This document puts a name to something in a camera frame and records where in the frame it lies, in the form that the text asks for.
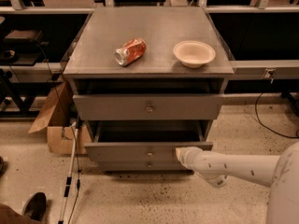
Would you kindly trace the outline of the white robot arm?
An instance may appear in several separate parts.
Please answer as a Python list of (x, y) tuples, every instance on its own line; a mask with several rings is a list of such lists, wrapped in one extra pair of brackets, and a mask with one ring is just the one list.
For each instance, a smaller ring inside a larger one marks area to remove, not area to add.
[(299, 224), (299, 143), (281, 155), (225, 155), (177, 147), (178, 161), (220, 188), (234, 176), (270, 188), (266, 224)]

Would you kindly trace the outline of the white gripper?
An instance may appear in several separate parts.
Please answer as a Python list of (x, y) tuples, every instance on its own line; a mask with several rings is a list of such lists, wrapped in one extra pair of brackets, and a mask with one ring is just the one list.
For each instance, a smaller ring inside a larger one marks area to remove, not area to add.
[(221, 188), (227, 183), (222, 154), (199, 147), (176, 147), (176, 156), (183, 167), (194, 171), (212, 187)]

